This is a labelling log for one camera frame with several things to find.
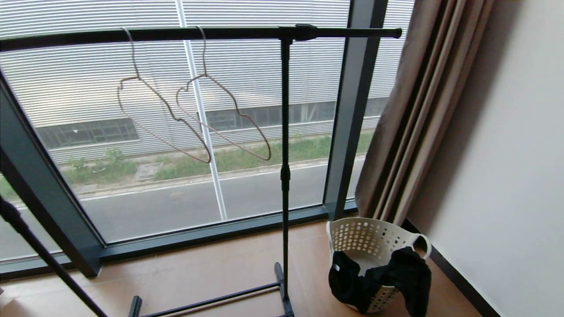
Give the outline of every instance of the floor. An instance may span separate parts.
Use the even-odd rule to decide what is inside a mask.
[[[293,227],[289,234],[289,293],[297,317],[360,316],[338,302],[327,282],[329,249],[325,222]],[[282,262],[281,231],[197,248],[113,263],[93,280],[72,272],[75,280],[110,317],[129,312],[131,299],[143,299],[141,314],[275,282],[274,263]],[[480,316],[431,261],[433,282],[427,316]],[[0,284],[2,317],[94,316],[56,276]],[[278,291],[230,302],[191,316],[278,316]],[[403,299],[376,316],[408,317]]]

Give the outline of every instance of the white plastic basket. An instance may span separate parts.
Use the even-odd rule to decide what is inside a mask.
[[[392,223],[371,218],[343,218],[327,222],[329,237],[329,266],[333,263],[333,252],[343,251],[360,266],[360,276],[373,267],[387,265],[391,254],[397,249],[410,246],[417,238],[422,237],[427,243],[427,251],[423,259],[431,254],[431,242],[422,234],[414,234]],[[393,286],[382,286],[371,297],[366,314],[373,314],[386,308],[398,294]]]

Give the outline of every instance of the black garment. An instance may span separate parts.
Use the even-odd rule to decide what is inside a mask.
[[[396,287],[403,294],[411,317],[427,314],[431,270],[410,247],[394,251],[388,265],[371,268],[365,276],[381,285]]]
[[[371,296],[382,285],[400,290],[411,317],[424,317],[427,313],[431,271],[417,253],[406,247],[394,251],[386,266],[371,268],[365,276],[358,276],[360,266],[344,252],[333,253],[333,265],[329,270],[329,286],[341,302],[354,305],[364,314],[371,303]]]

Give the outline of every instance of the road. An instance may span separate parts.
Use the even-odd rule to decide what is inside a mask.
[[[355,162],[352,184],[358,181],[362,162]],[[290,208],[320,204],[326,174],[326,164],[292,169]],[[221,179],[221,187],[229,219],[282,209],[279,171]],[[348,197],[353,195],[354,186],[349,188]],[[221,221],[211,181],[91,197],[81,203],[107,242]],[[46,247],[57,250],[30,211],[24,208],[20,212]],[[4,221],[0,221],[0,246],[0,259],[33,254],[23,238]]]

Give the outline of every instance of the baseboard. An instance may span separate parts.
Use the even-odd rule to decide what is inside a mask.
[[[402,228],[407,231],[421,232],[409,220],[405,220]],[[422,248],[425,248],[423,239],[416,242],[416,245],[421,243]],[[468,301],[476,308],[476,310],[484,317],[501,317],[497,311],[478,293],[478,291],[460,274],[442,254],[433,247],[431,251],[431,259],[440,268],[441,271],[450,279],[450,281],[460,290],[460,292],[468,299]]]

